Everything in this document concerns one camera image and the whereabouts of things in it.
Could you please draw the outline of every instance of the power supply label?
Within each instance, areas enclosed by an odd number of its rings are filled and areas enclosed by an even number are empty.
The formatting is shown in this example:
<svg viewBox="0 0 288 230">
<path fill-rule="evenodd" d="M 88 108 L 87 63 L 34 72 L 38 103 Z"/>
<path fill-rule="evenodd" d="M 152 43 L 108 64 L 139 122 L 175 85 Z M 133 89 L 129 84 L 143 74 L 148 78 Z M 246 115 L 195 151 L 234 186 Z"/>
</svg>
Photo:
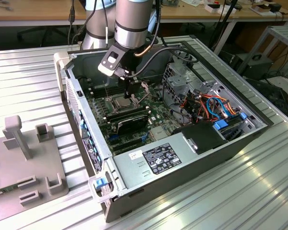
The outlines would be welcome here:
<svg viewBox="0 0 288 230">
<path fill-rule="evenodd" d="M 143 152 L 143 156 L 154 174 L 162 173 L 181 164 L 180 159 L 169 143 Z"/>
</svg>

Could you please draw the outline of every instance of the slotted aluminum surface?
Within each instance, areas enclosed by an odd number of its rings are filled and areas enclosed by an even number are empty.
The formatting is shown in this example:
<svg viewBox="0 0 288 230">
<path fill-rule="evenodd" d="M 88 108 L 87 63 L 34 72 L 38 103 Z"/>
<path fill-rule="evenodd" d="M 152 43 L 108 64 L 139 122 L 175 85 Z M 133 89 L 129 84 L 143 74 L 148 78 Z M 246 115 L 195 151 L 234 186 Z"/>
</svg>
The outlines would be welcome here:
<svg viewBox="0 0 288 230">
<path fill-rule="evenodd" d="M 288 46 L 288 26 L 271 26 L 267 31 Z"/>
<path fill-rule="evenodd" d="M 64 112 L 53 67 L 55 52 L 77 46 L 0 52 L 0 121 L 19 114 L 24 130 L 54 126 L 70 192 L 0 221 L 2 229 L 278 229 L 288 228 L 288 119 L 225 63 L 186 40 L 261 109 L 274 126 L 236 157 L 112 223 L 91 197 L 87 173 Z M 210 74 L 194 68 L 205 78 Z"/>
</svg>

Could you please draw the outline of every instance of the motherboard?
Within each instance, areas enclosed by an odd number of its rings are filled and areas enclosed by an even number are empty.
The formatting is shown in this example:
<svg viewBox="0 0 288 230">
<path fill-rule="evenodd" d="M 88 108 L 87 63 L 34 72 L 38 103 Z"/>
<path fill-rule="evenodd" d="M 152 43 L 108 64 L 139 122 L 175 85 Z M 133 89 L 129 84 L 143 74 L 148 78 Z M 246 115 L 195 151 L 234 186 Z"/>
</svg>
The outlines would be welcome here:
<svg viewBox="0 0 288 230">
<path fill-rule="evenodd" d="M 86 97 L 114 155 L 168 137 L 187 122 L 183 116 L 177 120 L 170 113 L 160 97 L 159 85 L 140 88 L 127 99 L 124 93 L 109 96 L 108 89 L 103 90 L 105 97 Z"/>
</svg>

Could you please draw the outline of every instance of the wooden desk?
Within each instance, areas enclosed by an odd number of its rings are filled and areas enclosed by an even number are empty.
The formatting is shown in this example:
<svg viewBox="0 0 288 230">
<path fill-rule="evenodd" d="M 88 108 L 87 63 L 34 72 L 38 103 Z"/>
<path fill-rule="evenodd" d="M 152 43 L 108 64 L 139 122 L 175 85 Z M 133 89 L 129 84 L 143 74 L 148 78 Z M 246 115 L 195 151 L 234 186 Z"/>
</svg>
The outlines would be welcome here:
<svg viewBox="0 0 288 230">
<path fill-rule="evenodd" d="M 39 25 L 69 25 L 68 16 L 71 0 L 9 0 L 13 11 L 0 9 L 0 26 L 39 26 Z M 215 48 L 218 54 L 237 22 L 273 22 L 285 21 L 288 25 L 288 15 L 260 16 L 250 10 L 250 5 L 242 4 L 243 9 L 236 11 L 228 19 L 227 25 L 219 43 Z M 78 0 L 75 0 L 77 24 L 84 24 L 86 14 Z M 180 2 L 178 7 L 162 7 L 162 23 L 207 23 L 218 22 L 219 13 L 210 13 L 203 5 L 197 7 Z"/>
<path fill-rule="evenodd" d="M 13 11 L 0 8 L 0 26 L 69 25 L 71 0 L 9 0 Z M 86 14 L 75 0 L 74 24 L 84 24 Z"/>
</svg>

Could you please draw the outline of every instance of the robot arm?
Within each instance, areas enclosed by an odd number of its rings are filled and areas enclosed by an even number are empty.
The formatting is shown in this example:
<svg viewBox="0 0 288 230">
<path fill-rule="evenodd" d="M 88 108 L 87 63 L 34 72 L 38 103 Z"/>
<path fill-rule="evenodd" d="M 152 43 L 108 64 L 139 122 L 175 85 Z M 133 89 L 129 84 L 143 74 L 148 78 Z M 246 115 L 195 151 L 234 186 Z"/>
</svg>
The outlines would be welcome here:
<svg viewBox="0 0 288 230">
<path fill-rule="evenodd" d="M 104 0 L 107 29 L 102 0 L 86 1 L 86 17 L 92 14 L 95 2 L 95 13 L 86 25 L 83 49 L 110 47 L 114 38 L 130 49 L 144 45 L 147 31 L 152 32 L 156 23 L 156 14 L 151 14 L 153 0 Z"/>
<path fill-rule="evenodd" d="M 114 74 L 119 64 L 127 71 L 134 71 L 141 61 L 135 54 L 145 49 L 147 32 L 156 22 L 155 16 L 151 20 L 153 0 L 104 0 L 107 18 L 102 0 L 88 0 L 87 17 L 92 14 L 95 4 L 95 13 L 86 25 L 83 49 L 112 45 L 98 69 L 108 76 Z"/>
</svg>

